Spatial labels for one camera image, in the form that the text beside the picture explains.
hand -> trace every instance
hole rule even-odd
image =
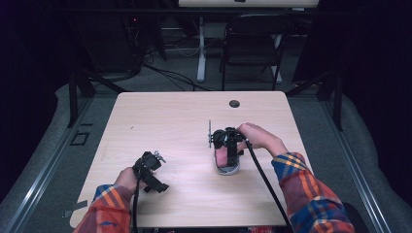
[[[133,169],[131,167],[125,168],[120,172],[115,184],[128,188],[130,191],[134,192],[137,186],[137,179],[134,176]],[[140,182],[139,188],[147,186],[145,183]]]
[[[288,149],[285,147],[280,138],[258,125],[249,122],[243,123],[237,128],[237,130],[249,139],[249,142],[252,144],[253,148],[267,149],[273,157],[281,153],[288,152]],[[240,143],[238,146],[239,150],[246,148],[247,146],[245,142]]]

person's left hand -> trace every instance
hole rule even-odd
[[[134,192],[137,186],[137,179],[136,176],[134,176],[133,169],[131,167],[127,167],[121,171],[115,181],[115,184],[126,187],[130,191]],[[143,188],[145,186],[147,186],[145,183],[139,183],[139,188]]]

dark background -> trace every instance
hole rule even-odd
[[[368,8],[369,4],[326,0],[320,9],[350,13]],[[50,124],[57,104],[54,92],[68,83],[76,67],[93,70],[93,59],[99,58],[90,56],[89,48],[74,33],[78,28],[67,24],[62,16],[42,11],[52,7],[55,7],[53,1],[1,2],[0,199],[14,184]],[[394,191],[409,205],[412,204],[411,15],[411,3],[406,2],[392,2],[376,10],[362,29],[351,62],[341,73],[344,93],[355,103],[372,135],[381,170]],[[345,43],[358,36],[354,33],[357,24],[357,19],[347,17],[315,18],[294,79],[307,80],[330,70],[345,52]],[[123,43],[126,42],[122,38],[116,45],[109,40],[101,48],[125,50],[127,45]]]

orange plaid sleeve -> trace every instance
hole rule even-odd
[[[96,189],[89,207],[74,233],[130,232],[130,199],[133,193],[118,185],[101,185]]]

person's right hand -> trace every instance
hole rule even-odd
[[[237,130],[249,139],[249,142],[252,144],[253,148],[267,149],[273,157],[281,153],[288,152],[280,138],[258,125],[249,122],[243,123],[237,128]],[[242,150],[246,147],[246,143],[242,142],[239,144],[238,149]]]

